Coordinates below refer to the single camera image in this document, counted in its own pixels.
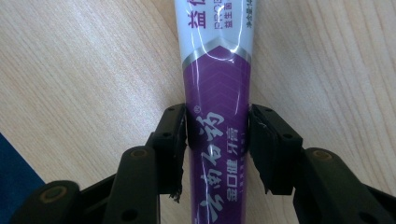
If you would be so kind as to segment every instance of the dark blue surface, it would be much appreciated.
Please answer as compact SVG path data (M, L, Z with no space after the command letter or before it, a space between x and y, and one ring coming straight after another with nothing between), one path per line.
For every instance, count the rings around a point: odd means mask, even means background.
M8 223L33 190L43 185L43 180L0 134L0 223Z

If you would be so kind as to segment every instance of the silver chevron stripe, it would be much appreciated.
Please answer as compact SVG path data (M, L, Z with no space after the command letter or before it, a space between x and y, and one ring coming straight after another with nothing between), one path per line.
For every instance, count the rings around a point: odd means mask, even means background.
M184 60L184 62L182 64L183 71L192 62L196 61L201 56L207 54L210 50L215 49L218 46L222 46L225 49L228 49L229 51L231 51L232 53L239 55L241 58L245 59L248 63L251 62L251 56L248 54L248 52L246 50L242 49L240 46L237 46L237 45L231 43L228 40L225 40L225 39L219 37L219 38L209 41L207 44L196 49L192 54L190 54Z

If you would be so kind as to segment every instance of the wood grain surface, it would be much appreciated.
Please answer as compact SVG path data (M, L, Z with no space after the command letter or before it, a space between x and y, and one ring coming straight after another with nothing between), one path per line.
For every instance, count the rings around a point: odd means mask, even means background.
M169 0L0 0L0 132L46 182L114 174L184 102L177 41ZM251 103L396 195L396 1L258 1L252 67ZM162 223L190 223L183 184ZM247 224L297 223L251 160L247 184Z

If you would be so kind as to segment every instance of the toothpaste tube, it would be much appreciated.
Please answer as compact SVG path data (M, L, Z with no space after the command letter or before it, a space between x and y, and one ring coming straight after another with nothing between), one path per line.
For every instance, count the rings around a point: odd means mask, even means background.
M191 148L191 223L244 223L256 0L175 5Z

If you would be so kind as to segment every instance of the light wood tabletop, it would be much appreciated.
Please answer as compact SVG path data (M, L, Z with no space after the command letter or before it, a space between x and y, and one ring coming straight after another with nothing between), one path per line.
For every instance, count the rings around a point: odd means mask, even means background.
M250 102L396 195L396 1L257 4ZM184 102L179 57L173 1L2 0L0 132L46 182L87 188ZM247 162L247 224L297 223L292 197L265 195ZM191 223L185 170L162 223Z

